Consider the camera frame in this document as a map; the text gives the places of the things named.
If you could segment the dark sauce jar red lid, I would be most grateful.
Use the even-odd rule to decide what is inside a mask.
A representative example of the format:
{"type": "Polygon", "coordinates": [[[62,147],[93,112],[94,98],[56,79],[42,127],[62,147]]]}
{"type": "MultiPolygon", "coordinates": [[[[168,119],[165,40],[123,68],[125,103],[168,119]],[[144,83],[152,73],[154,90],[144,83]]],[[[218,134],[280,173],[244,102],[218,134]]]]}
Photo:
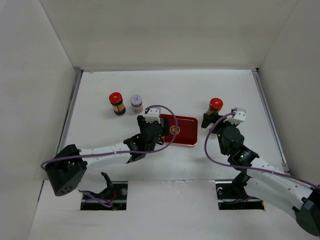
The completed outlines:
{"type": "Polygon", "coordinates": [[[121,116],[126,112],[126,107],[123,103],[123,97],[119,92],[113,92],[109,95],[109,102],[113,107],[116,115],[121,116]]]}

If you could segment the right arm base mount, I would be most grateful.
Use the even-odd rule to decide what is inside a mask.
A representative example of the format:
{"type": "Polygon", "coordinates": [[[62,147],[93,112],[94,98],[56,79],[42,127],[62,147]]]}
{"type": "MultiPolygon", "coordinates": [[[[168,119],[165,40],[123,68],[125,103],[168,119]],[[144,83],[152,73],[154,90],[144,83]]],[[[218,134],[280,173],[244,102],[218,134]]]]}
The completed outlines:
{"type": "Polygon", "coordinates": [[[244,187],[250,178],[239,173],[234,179],[215,182],[218,209],[221,211],[264,210],[264,202],[247,195],[244,187]]]}

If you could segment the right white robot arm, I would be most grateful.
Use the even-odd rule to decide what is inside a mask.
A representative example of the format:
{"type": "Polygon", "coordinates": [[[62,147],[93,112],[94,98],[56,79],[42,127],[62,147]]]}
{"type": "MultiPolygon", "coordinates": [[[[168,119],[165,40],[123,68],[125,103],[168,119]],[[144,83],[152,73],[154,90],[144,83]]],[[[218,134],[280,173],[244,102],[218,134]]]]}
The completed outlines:
{"type": "Polygon", "coordinates": [[[239,171],[232,181],[233,194],[261,199],[287,213],[305,232],[319,237],[320,187],[281,172],[246,147],[238,129],[245,117],[245,111],[234,108],[226,115],[204,113],[201,124],[204,129],[213,125],[209,132],[217,135],[220,153],[228,157],[225,167],[239,171]]]}

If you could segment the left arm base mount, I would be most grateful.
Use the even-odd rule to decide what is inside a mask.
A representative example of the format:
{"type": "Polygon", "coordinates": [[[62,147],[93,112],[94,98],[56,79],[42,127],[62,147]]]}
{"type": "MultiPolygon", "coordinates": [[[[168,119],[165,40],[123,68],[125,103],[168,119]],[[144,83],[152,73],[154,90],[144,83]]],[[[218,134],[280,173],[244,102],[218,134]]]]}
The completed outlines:
{"type": "Polygon", "coordinates": [[[79,190],[82,193],[81,211],[125,211],[127,209],[128,182],[112,181],[107,173],[100,173],[106,187],[96,193],[79,190]]]}

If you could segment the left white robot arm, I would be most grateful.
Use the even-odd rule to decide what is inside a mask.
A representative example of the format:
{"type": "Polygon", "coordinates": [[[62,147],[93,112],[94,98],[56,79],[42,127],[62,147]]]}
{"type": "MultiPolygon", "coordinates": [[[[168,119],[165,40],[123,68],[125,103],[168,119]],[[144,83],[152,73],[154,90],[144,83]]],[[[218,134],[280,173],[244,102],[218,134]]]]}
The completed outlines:
{"type": "Polygon", "coordinates": [[[155,153],[157,144],[164,144],[169,135],[169,119],[159,118],[153,122],[146,116],[137,117],[140,133],[121,143],[100,148],[80,149],[75,144],[64,147],[53,159],[43,163],[54,194],[67,195],[80,184],[85,172],[113,164],[128,164],[155,153]]]}

